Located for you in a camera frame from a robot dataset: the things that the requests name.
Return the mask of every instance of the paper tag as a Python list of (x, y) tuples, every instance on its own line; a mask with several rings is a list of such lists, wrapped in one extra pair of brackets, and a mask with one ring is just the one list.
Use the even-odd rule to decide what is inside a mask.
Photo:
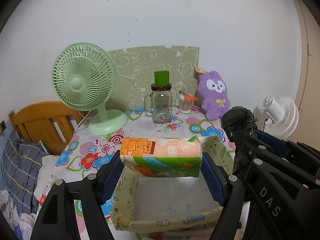
[(197, 66), (195, 66), (195, 71), (198, 72), (199, 74), (204, 74), (205, 70), (203, 70), (202, 68), (199, 68)]

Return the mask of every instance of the blue gripper pad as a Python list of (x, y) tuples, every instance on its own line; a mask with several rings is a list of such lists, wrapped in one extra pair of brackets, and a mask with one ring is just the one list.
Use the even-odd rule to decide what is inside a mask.
[(119, 181), (123, 168), (124, 168), (124, 164), (121, 162), (120, 156), (119, 156), (115, 164), (112, 166), (108, 177), (103, 183), (103, 192), (101, 195), (101, 200), (104, 203), (112, 197), (112, 194)]
[(204, 155), (202, 156), (201, 172), (213, 200), (217, 201), (220, 206), (224, 206), (226, 200), (223, 197), (222, 184)]
[(279, 141), (277, 139), (272, 138), (271, 136), (262, 133), (260, 131), (257, 131), (258, 139), (260, 141), (263, 141), (264, 143), (268, 144), (272, 147), (273, 153), (277, 155), (280, 158), (287, 158), (288, 151), (285, 146), (285, 142)]

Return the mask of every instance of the wooden bed headboard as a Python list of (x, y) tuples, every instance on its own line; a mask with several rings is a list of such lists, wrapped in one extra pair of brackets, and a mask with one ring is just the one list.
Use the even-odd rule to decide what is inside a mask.
[[(62, 102), (47, 101), (26, 106), (16, 114), (10, 113), (9, 119), (13, 128), (25, 140), (36, 143), (41, 140), (52, 154), (60, 155), (73, 137), (74, 128), (70, 116), (74, 116), (77, 124), (82, 120), (78, 111)], [(53, 121), (58, 123), (66, 142), (60, 138)]]

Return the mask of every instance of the green desk fan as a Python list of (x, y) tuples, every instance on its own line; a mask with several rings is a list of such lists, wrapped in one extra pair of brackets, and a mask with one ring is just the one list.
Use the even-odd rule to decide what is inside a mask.
[(109, 55), (101, 48), (76, 43), (65, 48), (54, 62), (52, 85), (59, 99), (78, 111), (98, 110), (90, 120), (89, 132), (106, 135), (121, 129), (127, 116), (120, 110), (106, 110), (105, 103), (115, 84), (115, 71)]

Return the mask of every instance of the crumpled cloth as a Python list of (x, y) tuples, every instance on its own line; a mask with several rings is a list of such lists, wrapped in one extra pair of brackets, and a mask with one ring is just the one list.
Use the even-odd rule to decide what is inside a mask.
[(30, 240), (32, 229), (35, 224), (36, 214), (22, 213), (19, 220), (20, 230), (22, 232), (23, 240)]
[(14, 205), (13, 200), (6, 189), (0, 191), (0, 212), (2, 212), (5, 220), (14, 231), (19, 225), (19, 215), (17, 207)]

